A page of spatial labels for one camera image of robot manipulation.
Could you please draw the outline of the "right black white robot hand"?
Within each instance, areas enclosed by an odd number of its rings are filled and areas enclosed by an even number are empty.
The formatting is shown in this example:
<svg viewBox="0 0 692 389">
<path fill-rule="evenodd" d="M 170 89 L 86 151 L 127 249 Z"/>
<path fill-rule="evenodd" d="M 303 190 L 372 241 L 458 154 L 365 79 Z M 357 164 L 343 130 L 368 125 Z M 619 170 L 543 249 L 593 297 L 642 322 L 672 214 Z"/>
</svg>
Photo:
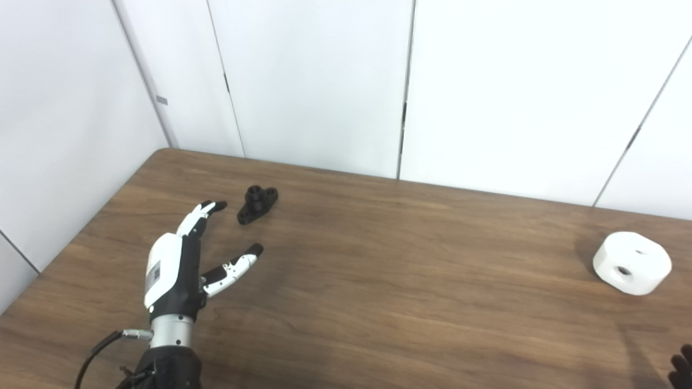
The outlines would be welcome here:
<svg viewBox="0 0 692 389">
<path fill-rule="evenodd" d="M 691 379 L 691 344 L 682 345 L 677 354 L 671 357 L 673 370 L 668 373 L 668 381 L 673 388 L 692 389 Z"/>
</svg>

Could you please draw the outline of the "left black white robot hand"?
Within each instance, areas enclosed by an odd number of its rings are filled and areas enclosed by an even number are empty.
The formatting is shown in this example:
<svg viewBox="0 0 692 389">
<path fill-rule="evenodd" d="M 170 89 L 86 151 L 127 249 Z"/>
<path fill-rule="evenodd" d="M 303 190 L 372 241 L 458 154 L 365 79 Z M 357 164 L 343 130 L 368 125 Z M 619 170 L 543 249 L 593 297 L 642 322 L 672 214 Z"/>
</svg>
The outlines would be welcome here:
<svg viewBox="0 0 692 389">
<path fill-rule="evenodd" d="M 208 298 L 238 281 L 263 253 L 264 246 L 254 243 L 227 263 L 200 272 L 201 237 L 208 219 L 226 206 L 225 201 L 204 201 L 185 216 L 176 232 L 166 232 L 155 241 L 145 276 L 144 305 L 151 322 L 166 315 L 197 320 Z"/>
</svg>

